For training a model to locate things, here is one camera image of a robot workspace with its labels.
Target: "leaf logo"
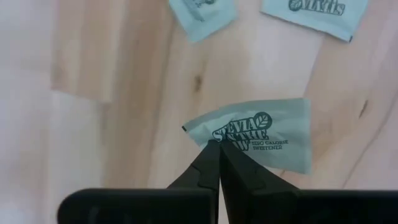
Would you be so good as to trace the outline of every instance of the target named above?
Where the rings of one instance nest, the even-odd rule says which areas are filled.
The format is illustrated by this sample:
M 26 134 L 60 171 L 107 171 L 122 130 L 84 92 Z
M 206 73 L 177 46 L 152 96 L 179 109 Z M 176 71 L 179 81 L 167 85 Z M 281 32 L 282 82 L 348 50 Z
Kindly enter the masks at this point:
M 302 0 L 289 0 L 289 9 L 291 11 L 297 12 L 303 6 Z
M 265 112 L 260 112 L 254 116 L 257 128 L 259 129 L 269 129 L 272 125 L 272 118 L 269 114 Z

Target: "wooden table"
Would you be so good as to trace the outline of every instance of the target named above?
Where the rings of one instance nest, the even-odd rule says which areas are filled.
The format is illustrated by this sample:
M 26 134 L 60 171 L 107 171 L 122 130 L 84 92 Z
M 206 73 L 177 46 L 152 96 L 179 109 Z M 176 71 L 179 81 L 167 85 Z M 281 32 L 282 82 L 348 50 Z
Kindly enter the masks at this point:
M 85 187 L 165 187 L 199 153 L 181 125 L 248 100 L 312 101 L 312 174 L 283 179 L 398 189 L 398 1 L 369 0 L 350 44 L 260 0 L 196 44 L 164 0 L 54 3 L 0 3 L 0 223 L 55 223 Z

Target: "paper packet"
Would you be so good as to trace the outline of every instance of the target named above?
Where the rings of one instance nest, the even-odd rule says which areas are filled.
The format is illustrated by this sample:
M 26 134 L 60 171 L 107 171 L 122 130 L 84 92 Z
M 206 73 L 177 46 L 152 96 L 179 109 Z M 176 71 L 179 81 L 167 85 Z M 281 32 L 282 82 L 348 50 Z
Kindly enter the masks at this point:
M 263 0 L 261 11 L 351 42 L 368 0 Z
M 203 40 L 236 18 L 234 0 L 170 0 L 192 42 Z
M 310 101 L 262 100 L 204 114 L 183 129 L 204 149 L 211 139 L 231 141 L 263 166 L 311 171 Z

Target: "black tool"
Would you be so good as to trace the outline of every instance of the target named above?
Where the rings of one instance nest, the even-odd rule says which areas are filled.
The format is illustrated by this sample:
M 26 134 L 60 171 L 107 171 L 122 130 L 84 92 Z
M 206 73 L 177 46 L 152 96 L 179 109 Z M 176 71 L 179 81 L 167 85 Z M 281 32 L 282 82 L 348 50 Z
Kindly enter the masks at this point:
M 216 224 L 220 178 L 230 224 L 398 223 L 398 192 L 300 190 L 216 141 L 167 189 L 82 190 L 62 202 L 58 223 Z

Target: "sweetener packet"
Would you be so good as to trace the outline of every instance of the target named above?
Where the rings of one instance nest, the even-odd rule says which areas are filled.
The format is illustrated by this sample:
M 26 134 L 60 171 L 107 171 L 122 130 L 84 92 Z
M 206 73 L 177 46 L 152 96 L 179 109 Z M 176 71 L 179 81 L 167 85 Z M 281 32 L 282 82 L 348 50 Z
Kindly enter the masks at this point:
M 261 11 L 351 42 L 368 0 L 263 0 Z
M 170 0 L 192 42 L 203 40 L 236 18 L 234 0 Z
M 204 114 L 183 129 L 204 149 L 209 140 L 231 141 L 263 166 L 311 171 L 310 101 L 261 100 Z

